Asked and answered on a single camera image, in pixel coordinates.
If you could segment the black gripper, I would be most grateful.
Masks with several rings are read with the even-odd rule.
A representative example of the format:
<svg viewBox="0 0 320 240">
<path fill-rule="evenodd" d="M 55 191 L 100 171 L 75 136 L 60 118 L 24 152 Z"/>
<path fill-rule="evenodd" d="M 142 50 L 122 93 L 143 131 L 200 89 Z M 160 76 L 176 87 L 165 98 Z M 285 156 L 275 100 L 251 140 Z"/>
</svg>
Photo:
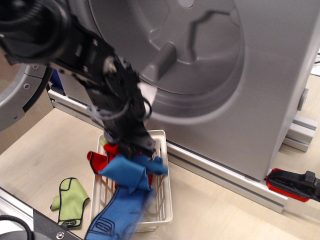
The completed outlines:
<svg viewBox="0 0 320 240">
<path fill-rule="evenodd" d="M 132 160 L 134 156 L 146 155 L 154 160 L 158 155 L 156 142 L 144 126 L 152 109 L 146 112 L 148 101 L 141 92 L 135 92 L 124 99 L 102 92 L 87 93 L 92 104 L 87 111 L 98 125 L 104 129 L 104 137 L 111 144 L 118 144 L 120 151 Z"/>
</svg>

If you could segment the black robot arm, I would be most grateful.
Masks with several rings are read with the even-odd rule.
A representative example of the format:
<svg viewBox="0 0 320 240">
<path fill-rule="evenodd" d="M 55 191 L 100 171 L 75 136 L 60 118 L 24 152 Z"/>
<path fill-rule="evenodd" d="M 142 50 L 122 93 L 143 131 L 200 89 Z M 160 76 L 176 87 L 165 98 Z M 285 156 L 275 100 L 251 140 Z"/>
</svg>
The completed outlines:
<svg viewBox="0 0 320 240">
<path fill-rule="evenodd" d="M 10 64 L 45 65 L 78 81 L 91 100 L 91 119 L 127 158 L 137 153 L 155 157 L 156 143 L 144 126 L 152 108 L 138 74 L 82 26 L 63 1 L 1 1 L 0 45 Z"/>
</svg>

